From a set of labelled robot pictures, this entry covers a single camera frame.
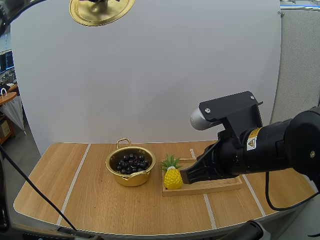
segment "yellow warning sticker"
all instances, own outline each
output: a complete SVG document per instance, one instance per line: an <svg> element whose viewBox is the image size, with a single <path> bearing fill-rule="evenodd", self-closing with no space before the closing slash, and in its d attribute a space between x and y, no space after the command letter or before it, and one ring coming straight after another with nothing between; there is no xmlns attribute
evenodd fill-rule
<svg viewBox="0 0 320 240"><path fill-rule="evenodd" d="M261 129L261 127L253 130L250 133L248 140L246 141L246 150L247 151L253 150L257 147L257 136L258 136L260 129Z"/></svg>

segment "monitor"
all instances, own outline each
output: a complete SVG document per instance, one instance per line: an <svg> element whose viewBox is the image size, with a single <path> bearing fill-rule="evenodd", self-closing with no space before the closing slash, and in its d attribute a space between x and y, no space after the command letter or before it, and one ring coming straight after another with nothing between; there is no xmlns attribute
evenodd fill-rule
<svg viewBox="0 0 320 240"><path fill-rule="evenodd" d="M0 52L0 73L4 73L6 70L11 69L14 66L12 50Z"/></svg>

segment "wire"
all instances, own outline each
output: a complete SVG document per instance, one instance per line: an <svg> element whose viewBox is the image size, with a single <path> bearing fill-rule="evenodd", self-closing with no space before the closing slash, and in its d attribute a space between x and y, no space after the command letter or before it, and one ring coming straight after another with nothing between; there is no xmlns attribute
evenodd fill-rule
<svg viewBox="0 0 320 240"><path fill-rule="evenodd" d="M21 9L19 9L15 14L13 14L9 19L8 19L8 25L11 24L13 22L13 20L15 20L17 17L20 16L20 14L22 14L25 10L31 8L32 6L42 3L46 0L34 0L30 3L28 3L27 5L24 5Z"/></svg>
<svg viewBox="0 0 320 240"><path fill-rule="evenodd" d="M317 234L314 234L314 235L308 235L308 237L311 237L311 238L320 237L320 233L317 233Z"/></svg>
<svg viewBox="0 0 320 240"><path fill-rule="evenodd" d="M288 207L275 207L272 205L271 201L270 201L270 197L269 197L269 172L267 171L265 173L265 198L266 198L266 202L268 203L269 207L272 209L272 210L275 210L275 211L285 211L285 210L289 210L289 209L293 209L295 207L298 207L300 206L301 204L304 204L305 202L309 201L310 199L314 198L315 196L317 196L319 194L319 192L313 194L312 196L308 197L307 199L301 201L301 202L298 202L297 204L295 205L292 205L292 206L288 206Z"/></svg>
<svg viewBox="0 0 320 240"><path fill-rule="evenodd" d="M6 153L6 151L3 149L3 147L0 145L0 152L3 153L5 158L8 160L8 162L19 172L19 174L30 184L30 186L44 199L48 204L50 204L60 215L61 217L70 225L70 227L73 228L73 230L77 231L75 226L72 225L72 223L68 220L68 218L59 210L59 208L56 207L34 184L33 182L28 178L28 176L16 165L16 163L9 157L9 155Z"/></svg>

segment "toy pineapple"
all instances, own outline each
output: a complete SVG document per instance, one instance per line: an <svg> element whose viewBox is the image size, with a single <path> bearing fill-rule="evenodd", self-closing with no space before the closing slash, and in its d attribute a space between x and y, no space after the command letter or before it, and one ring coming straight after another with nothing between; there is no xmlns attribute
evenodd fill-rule
<svg viewBox="0 0 320 240"><path fill-rule="evenodd" d="M166 160L161 162L161 168L166 171L164 175L164 185L167 189L179 189L183 182L178 168L182 166L178 165L180 157L175 159L175 155L166 155Z"/></svg>

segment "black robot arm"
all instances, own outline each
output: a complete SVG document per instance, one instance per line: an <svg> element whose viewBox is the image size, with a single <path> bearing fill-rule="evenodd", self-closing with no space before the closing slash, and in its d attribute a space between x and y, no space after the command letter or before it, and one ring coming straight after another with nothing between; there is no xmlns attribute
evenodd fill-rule
<svg viewBox="0 0 320 240"><path fill-rule="evenodd" d="M199 104L192 126L223 124L225 130L193 166L180 171L185 184L293 168L320 188L320 107L262 127L259 104L249 91Z"/></svg>

